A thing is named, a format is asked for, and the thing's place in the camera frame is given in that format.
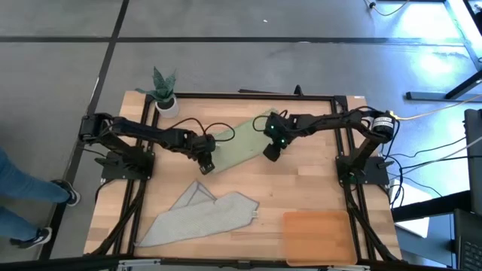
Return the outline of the person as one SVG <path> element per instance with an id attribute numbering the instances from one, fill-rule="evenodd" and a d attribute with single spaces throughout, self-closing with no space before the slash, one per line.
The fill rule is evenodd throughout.
<path id="1" fill-rule="evenodd" d="M 0 148 L 0 195 L 14 199 L 34 199 L 76 206 L 81 195 L 72 184 L 62 179 L 43 181 L 20 170 Z M 13 246 L 33 248 L 50 241 L 53 230 L 37 227 L 11 210 L 0 206 L 0 236 Z"/>

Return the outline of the black desk leg frame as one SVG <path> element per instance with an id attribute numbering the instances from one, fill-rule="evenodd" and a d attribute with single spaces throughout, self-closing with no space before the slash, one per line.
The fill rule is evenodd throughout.
<path id="1" fill-rule="evenodd" d="M 405 98 L 411 101 L 482 104 L 482 0 L 444 0 L 444 6 L 476 72 L 446 93 L 410 91 L 405 93 Z"/>

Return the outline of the black desk beam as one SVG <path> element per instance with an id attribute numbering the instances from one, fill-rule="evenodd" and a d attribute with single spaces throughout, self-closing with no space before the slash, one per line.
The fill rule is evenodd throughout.
<path id="1" fill-rule="evenodd" d="M 469 190 L 395 208 L 392 210 L 392 218 L 394 222 L 411 221 L 445 215 L 456 209 L 471 211 L 471 192 Z"/>

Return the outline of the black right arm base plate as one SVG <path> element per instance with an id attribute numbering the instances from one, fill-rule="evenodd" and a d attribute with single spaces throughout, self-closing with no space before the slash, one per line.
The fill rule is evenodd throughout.
<path id="1" fill-rule="evenodd" d="M 341 156 L 335 159 L 335 163 L 341 184 L 389 184 L 388 163 L 382 157 Z"/>

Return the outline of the white plant pot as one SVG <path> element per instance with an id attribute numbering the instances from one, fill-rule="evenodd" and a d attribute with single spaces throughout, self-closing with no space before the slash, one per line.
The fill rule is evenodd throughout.
<path id="1" fill-rule="evenodd" d="M 164 118 L 174 118 L 177 117 L 179 113 L 179 106 L 175 96 L 168 102 L 155 102 L 155 107 L 160 116 Z"/>

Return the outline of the grey waffle towel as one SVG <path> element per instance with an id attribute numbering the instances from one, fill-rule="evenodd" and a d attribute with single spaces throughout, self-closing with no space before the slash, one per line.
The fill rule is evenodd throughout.
<path id="1" fill-rule="evenodd" d="M 216 198 L 193 181 L 171 208 L 159 214 L 136 247 L 154 247 L 247 227 L 260 203 L 239 192 Z"/>

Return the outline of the black keyboard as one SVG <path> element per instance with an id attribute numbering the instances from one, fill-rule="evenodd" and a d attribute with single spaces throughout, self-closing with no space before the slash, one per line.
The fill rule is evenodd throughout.
<path id="1" fill-rule="evenodd" d="M 482 216 L 454 211 L 456 263 L 465 271 L 482 271 Z"/>

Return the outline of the green artificial plant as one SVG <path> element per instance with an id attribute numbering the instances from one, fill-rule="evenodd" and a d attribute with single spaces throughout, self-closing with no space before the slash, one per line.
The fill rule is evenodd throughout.
<path id="1" fill-rule="evenodd" d="M 153 90 L 143 90 L 141 88 L 135 88 L 135 91 L 141 94 L 151 96 L 156 102 L 167 103 L 174 97 L 174 86 L 176 83 L 176 71 L 166 78 L 162 76 L 159 70 L 153 67 Z"/>

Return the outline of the green microfiber towel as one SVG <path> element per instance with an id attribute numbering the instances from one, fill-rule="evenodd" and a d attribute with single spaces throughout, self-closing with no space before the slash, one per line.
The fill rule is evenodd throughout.
<path id="1" fill-rule="evenodd" d="M 216 145 L 212 152 L 215 168 L 210 175 L 223 172 L 263 153 L 266 146 L 272 142 L 263 134 L 267 116 L 271 112 L 278 111 L 270 108 L 235 126 L 234 132 L 228 130 L 215 135 Z"/>

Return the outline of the dark grey cabinet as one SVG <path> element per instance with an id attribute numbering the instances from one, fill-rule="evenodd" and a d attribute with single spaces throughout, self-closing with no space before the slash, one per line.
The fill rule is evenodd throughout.
<path id="1" fill-rule="evenodd" d="M 482 109 L 464 111 L 472 211 L 482 215 Z"/>

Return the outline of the black metal table frame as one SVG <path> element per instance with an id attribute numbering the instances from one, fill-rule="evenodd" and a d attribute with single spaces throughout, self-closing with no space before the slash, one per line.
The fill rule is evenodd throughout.
<path id="1" fill-rule="evenodd" d="M 362 106 L 362 97 L 294 96 L 288 94 L 181 93 L 175 122 L 212 132 L 236 126 L 270 108 L 294 114 L 329 114 L 342 105 Z M 337 178 L 335 159 L 362 143 L 359 132 L 324 131 L 297 139 L 272 162 L 264 156 L 247 160 L 214 175 L 203 175 L 184 155 L 154 146 L 154 172 L 146 184 L 142 206 L 127 223 L 121 254 L 154 258 L 162 264 L 219 266 L 235 269 L 284 268 L 282 219 L 286 212 L 343 211 L 346 203 Z M 134 248 L 154 219 L 166 211 L 192 181 L 201 182 L 215 196 L 240 192 L 260 203 L 251 225 L 199 239 Z"/>

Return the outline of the orange cutting board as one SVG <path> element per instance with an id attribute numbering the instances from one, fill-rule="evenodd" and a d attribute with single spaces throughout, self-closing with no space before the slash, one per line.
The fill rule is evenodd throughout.
<path id="1" fill-rule="evenodd" d="M 284 213 L 282 247 L 289 266 L 346 266 L 358 260 L 345 211 Z"/>

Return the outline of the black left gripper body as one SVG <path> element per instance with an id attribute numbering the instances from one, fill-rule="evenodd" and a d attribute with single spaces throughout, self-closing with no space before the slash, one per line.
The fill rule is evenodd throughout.
<path id="1" fill-rule="evenodd" d="M 198 162 L 211 162 L 215 150 L 215 137 L 212 134 L 193 135 L 188 143 L 188 157 Z"/>

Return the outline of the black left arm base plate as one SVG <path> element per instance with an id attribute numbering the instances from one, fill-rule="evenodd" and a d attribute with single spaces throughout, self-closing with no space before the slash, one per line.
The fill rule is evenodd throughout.
<path id="1" fill-rule="evenodd" d="M 108 152 L 106 158 L 97 157 L 95 161 L 103 167 L 101 178 L 148 180 L 152 176 L 155 154 L 149 151 L 143 154 L 147 159 L 143 169 L 135 167 L 134 163 L 128 162 L 126 158 L 112 151 Z"/>

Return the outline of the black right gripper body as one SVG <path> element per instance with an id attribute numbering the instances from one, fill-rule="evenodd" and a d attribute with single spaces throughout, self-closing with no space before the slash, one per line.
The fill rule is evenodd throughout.
<path id="1" fill-rule="evenodd" d="M 275 149 L 285 149 L 297 137 L 301 137 L 299 131 L 289 128 L 287 118 L 271 112 L 267 117 L 263 134 L 272 140 L 270 146 Z"/>

